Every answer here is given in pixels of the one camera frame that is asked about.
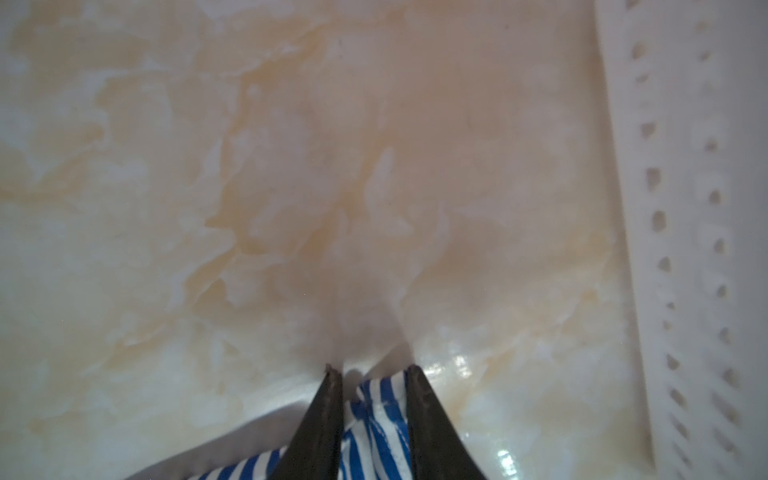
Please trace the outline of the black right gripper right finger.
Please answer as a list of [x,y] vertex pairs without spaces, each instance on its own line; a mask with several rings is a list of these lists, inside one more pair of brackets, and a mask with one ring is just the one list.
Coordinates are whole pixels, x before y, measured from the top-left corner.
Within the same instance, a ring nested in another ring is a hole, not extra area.
[[410,365],[405,373],[413,478],[485,479],[462,443],[423,369],[418,365]]

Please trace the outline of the blue white striped tank top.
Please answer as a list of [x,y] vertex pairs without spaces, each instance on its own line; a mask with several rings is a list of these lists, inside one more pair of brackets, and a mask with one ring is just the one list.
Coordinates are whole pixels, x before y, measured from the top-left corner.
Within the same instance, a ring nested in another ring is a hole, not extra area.
[[344,405],[338,479],[411,479],[407,373],[365,380]]

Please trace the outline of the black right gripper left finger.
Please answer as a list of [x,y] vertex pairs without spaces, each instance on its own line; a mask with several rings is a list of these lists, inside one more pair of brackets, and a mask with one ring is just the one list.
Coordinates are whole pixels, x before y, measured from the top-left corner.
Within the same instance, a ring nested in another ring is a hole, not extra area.
[[269,479],[337,479],[344,429],[343,377],[330,364]]

